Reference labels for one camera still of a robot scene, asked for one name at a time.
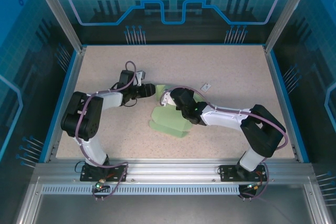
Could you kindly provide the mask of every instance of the metal extrusion bar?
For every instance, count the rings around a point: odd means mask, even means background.
[[[111,160],[111,164],[122,161]],[[79,181],[79,175],[74,171],[76,162],[36,165],[17,224],[33,223],[41,194],[91,194],[93,183]],[[129,162],[127,181],[118,189],[120,195],[237,194],[236,183],[220,182],[217,168],[223,164],[236,164],[238,159],[131,159]],[[267,165],[270,186],[303,184],[315,223],[332,223],[311,164],[272,158]]]
[[[282,111],[283,119],[284,119],[285,124],[286,124],[286,129],[287,129],[288,136],[290,138],[291,143],[295,146],[295,149],[297,150],[296,154],[298,156],[299,161],[304,162],[304,158],[303,158],[302,153],[300,151],[298,139],[297,139],[297,136],[295,134],[294,126],[293,126],[291,118],[290,118],[289,110],[288,110],[286,102],[285,102],[285,96],[284,96],[284,93],[281,89],[281,85],[280,85],[280,81],[279,81],[279,78],[281,78],[281,77],[279,77],[277,75],[276,68],[275,68],[274,62],[271,58],[271,55],[269,53],[266,53],[265,55],[266,55],[266,61],[267,61],[267,64],[268,64],[268,68],[269,68],[269,71],[270,71],[270,74],[271,74],[271,77],[272,77],[272,80],[273,80],[274,88],[275,88],[275,91],[276,91],[276,94],[277,94],[277,97],[278,97],[278,100],[279,100],[279,104],[280,104],[280,108],[281,108],[281,111]]]
[[[40,162],[48,162],[49,158],[50,158],[50,154],[52,151],[53,146],[55,145],[56,141],[59,141],[62,135],[62,130],[60,127],[61,124],[61,119],[63,116],[63,113],[65,112],[65,109],[67,108],[68,102],[70,101],[71,95],[73,93],[73,91],[75,90],[75,86],[76,86],[76,82],[77,82],[77,78],[79,75],[79,70],[83,61],[83,57],[85,55],[85,50],[86,47],[83,47],[82,52],[79,54],[76,54],[76,58],[75,61],[73,63],[73,68],[71,71],[71,74],[69,76],[69,81],[68,84],[66,86],[65,89],[65,94],[64,97],[62,99],[62,103],[59,109],[59,113],[57,114],[57,118],[56,118],[56,123],[55,123],[55,127],[52,130],[52,134],[50,137],[50,144],[47,146],[48,150],[46,155],[44,156],[43,160],[40,160]]]
[[[81,52],[82,44],[77,37],[75,30],[73,29],[66,13],[64,12],[62,5],[60,4],[59,0],[46,0],[47,4],[49,5],[51,11],[53,12],[54,16],[56,17],[57,21],[61,25],[64,33],[68,37],[70,43],[74,47],[75,51]]]
[[[316,181],[304,185],[310,210],[316,224],[332,224],[322,193]]]
[[[111,160],[111,164],[122,160]],[[126,182],[123,184],[202,184],[202,185],[241,185],[240,182],[221,182],[217,173],[219,165],[235,165],[238,159],[141,159],[130,160]],[[91,184],[80,182],[75,173],[76,161],[68,163],[36,164],[31,183],[42,184]],[[270,185],[309,183],[313,176],[311,164],[300,164],[294,159],[267,161]]]
[[[273,46],[275,45],[276,41],[278,40],[280,34],[282,33],[283,29],[285,28],[289,18],[293,14],[294,10],[298,6],[300,0],[288,0],[287,4],[285,5],[282,13],[276,22],[272,32],[270,33],[267,41],[266,41],[266,52],[271,52]]]

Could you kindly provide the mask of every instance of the beige work surface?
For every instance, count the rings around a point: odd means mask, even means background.
[[[145,83],[200,90],[208,82],[204,95],[211,103],[241,109],[262,104],[284,124],[262,46],[88,46],[76,90],[110,88],[128,60],[146,72]],[[154,131],[149,121],[158,105],[153,96],[132,108],[103,111],[98,134],[110,158],[239,158],[249,147],[243,133],[220,126],[194,125],[184,138]],[[63,132],[56,157],[83,155]],[[293,158],[290,144],[274,157]]]

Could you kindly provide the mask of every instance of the black mounting plate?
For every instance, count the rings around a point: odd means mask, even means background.
[[[256,172],[264,173],[264,175],[262,175],[263,182],[267,180],[264,165],[258,165],[253,172],[248,173],[246,179],[242,179],[237,174],[236,165],[221,165],[219,166],[217,172],[221,176],[221,182],[259,182],[260,177],[256,174]]]
[[[106,178],[107,182],[118,182],[124,169],[125,165],[121,165],[116,168],[101,168],[90,166],[85,163],[82,167],[82,171],[80,174],[80,181],[82,182],[98,182],[102,178]],[[126,175],[123,177],[121,182],[126,181]]]

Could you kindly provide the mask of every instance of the glass panel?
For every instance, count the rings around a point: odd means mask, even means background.
[[[14,223],[73,48],[45,0],[0,5],[0,216]]]
[[[274,53],[315,171],[335,175],[335,0],[301,0]]]
[[[60,0],[84,44],[265,43],[287,0]]]

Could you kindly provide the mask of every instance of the robotic arm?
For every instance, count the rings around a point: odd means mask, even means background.
[[[236,170],[241,178],[246,178],[265,158],[273,156],[283,135],[273,126],[242,112],[248,112],[276,124],[284,132],[285,128],[262,105],[252,109],[234,110],[210,106],[206,102],[196,102],[194,91],[186,88],[176,88],[166,92],[162,105],[175,105],[181,110],[182,116],[193,124],[219,125],[242,131],[250,144],[250,148],[240,158]]]
[[[117,82],[114,86],[117,86],[117,89],[121,89],[132,80],[133,76],[133,71],[123,70],[120,74],[119,82]],[[73,93],[61,120],[61,128],[66,131],[69,136],[75,139],[75,130],[79,117],[82,113],[85,114],[80,124],[78,136],[81,139],[81,144],[85,153],[90,157],[90,160],[86,158],[86,163],[91,169],[96,167],[94,163],[104,166],[109,165],[109,158],[101,147],[99,137],[97,135],[101,112],[111,107],[125,105],[129,102],[129,100],[136,100],[138,98],[154,95],[155,86],[153,84],[143,84],[142,81],[144,78],[144,71],[136,72],[136,78],[134,79],[132,85],[120,92],[110,92],[94,96],[89,102],[86,111],[83,111],[83,107],[89,99],[90,94],[82,92]]]

